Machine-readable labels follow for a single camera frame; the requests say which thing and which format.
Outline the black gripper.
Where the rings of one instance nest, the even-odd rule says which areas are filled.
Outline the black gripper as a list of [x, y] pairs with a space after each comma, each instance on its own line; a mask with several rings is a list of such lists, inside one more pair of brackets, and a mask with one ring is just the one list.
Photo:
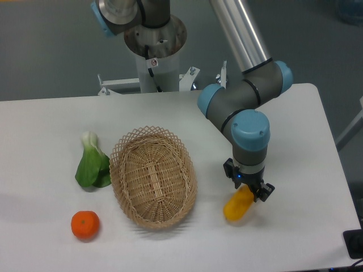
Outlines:
[[275, 190], [273, 185], [269, 183], [266, 184], [263, 181], [264, 163], [243, 168], [242, 165], [234, 165], [232, 158], [228, 158], [224, 162], [223, 168], [226, 177], [232, 179], [236, 189], [242, 184], [248, 186], [249, 190], [254, 195], [254, 202], [257, 202], [258, 200], [265, 202]]

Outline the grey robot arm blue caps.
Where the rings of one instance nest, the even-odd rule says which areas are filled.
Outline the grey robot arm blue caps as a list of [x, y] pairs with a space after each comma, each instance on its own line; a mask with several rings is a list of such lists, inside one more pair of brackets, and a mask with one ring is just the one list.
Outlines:
[[[246, 184], [254, 200], [266, 201], [274, 191], [263, 180], [270, 126], [258, 107], [287, 91], [293, 74], [269, 55], [245, 1], [210, 4], [243, 78], [231, 88], [208, 85], [197, 105], [233, 147], [223, 165], [226, 176], [236, 187]], [[180, 91], [179, 65], [172, 59], [185, 45], [187, 31], [169, 1], [93, 1], [91, 9], [107, 36], [123, 34], [136, 57], [143, 93]]]

